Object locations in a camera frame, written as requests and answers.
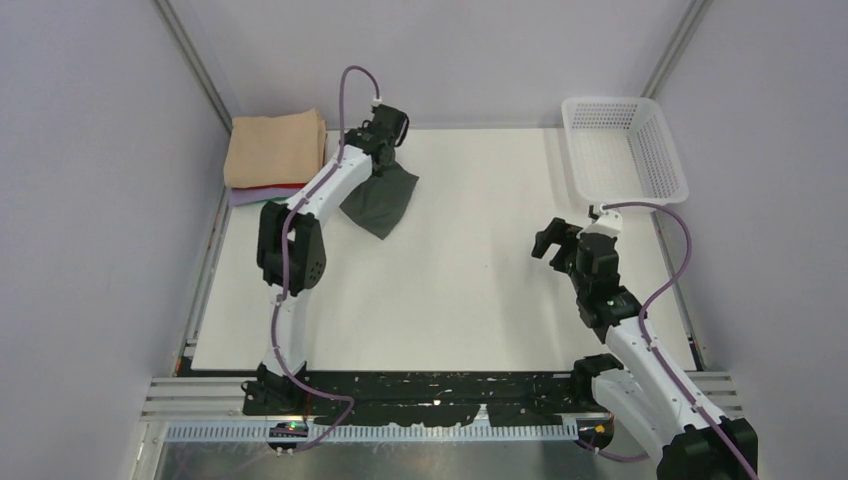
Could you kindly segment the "dark grey t-shirt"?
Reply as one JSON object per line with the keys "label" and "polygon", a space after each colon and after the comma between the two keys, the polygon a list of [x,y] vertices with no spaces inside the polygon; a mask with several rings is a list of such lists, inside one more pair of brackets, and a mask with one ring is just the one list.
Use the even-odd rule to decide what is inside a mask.
{"label": "dark grey t-shirt", "polygon": [[385,240],[405,215],[418,180],[394,163],[357,186],[340,209],[357,226]]}

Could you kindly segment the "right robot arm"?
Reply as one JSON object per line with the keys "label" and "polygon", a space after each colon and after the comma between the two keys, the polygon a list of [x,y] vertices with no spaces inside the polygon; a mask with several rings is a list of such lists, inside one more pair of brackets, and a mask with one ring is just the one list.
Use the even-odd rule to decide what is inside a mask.
{"label": "right robot arm", "polygon": [[621,282],[619,216],[586,228],[554,218],[537,232],[533,257],[567,275],[583,323],[608,353],[572,369],[573,393],[612,413],[655,465],[659,479],[755,479],[758,437],[750,423],[711,401],[668,355],[643,306]]}

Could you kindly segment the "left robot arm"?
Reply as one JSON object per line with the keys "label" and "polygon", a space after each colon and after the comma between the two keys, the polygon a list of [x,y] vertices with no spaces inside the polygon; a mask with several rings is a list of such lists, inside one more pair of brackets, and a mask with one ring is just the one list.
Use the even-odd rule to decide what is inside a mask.
{"label": "left robot arm", "polygon": [[290,409],[300,400],[292,381],[306,364],[306,305],[321,280],[327,255],[323,227],[337,211],[379,239],[399,224],[418,178],[396,160],[408,115],[377,104],[372,117],[341,136],[340,146],[319,173],[283,203],[261,209],[256,263],[273,295],[271,334],[247,396]]}

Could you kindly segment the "folded beige t-shirt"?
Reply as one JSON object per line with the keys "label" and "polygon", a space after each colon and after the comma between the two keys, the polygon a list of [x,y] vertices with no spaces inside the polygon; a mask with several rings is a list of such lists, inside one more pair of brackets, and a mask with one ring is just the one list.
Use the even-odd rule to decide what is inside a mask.
{"label": "folded beige t-shirt", "polygon": [[316,109],[278,117],[236,117],[224,184],[250,189],[308,183],[323,167],[326,122]]}

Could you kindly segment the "white plastic basket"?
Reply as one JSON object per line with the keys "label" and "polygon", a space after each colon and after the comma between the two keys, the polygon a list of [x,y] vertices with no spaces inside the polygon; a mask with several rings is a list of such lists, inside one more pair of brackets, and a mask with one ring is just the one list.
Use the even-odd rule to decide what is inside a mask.
{"label": "white plastic basket", "polygon": [[572,97],[561,104],[576,194],[587,204],[680,204],[689,187],[660,105],[644,97]]}

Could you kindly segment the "folded lavender t-shirt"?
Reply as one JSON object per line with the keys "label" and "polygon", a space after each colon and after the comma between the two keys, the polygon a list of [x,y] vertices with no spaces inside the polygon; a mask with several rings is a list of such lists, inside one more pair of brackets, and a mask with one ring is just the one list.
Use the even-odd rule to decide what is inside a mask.
{"label": "folded lavender t-shirt", "polygon": [[228,205],[230,207],[237,207],[271,200],[287,199],[298,193],[301,189],[302,188],[232,188],[228,197]]}

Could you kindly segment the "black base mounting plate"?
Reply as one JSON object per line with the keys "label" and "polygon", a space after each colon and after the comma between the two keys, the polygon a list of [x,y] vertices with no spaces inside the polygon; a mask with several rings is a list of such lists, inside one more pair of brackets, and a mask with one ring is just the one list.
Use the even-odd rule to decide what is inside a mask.
{"label": "black base mounting plate", "polygon": [[242,382],[248,416],[291,415],[322,426],[546,426],[567,414],[603,412],[587,378],[567,372],[302,371]]}

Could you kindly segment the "aluminium frame rail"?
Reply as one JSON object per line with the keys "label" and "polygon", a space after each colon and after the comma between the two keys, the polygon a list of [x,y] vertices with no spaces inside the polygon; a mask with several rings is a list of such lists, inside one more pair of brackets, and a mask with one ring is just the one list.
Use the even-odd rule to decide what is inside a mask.
{"label": "aluminium frame rail", "polygon": [[330,417],[354,400],[354,414],[365,422],[386,422],[404,408],[481,410],[527,403],[545,415],[589,412],[570,394],[571,379],[563,372],[343,372],[317,371],[301,381],[326,398],[285,381],[268,394],[254,378],[174,377],[152,380],[142,414],[147,418],[211,419],[228,416],[313,415]]}

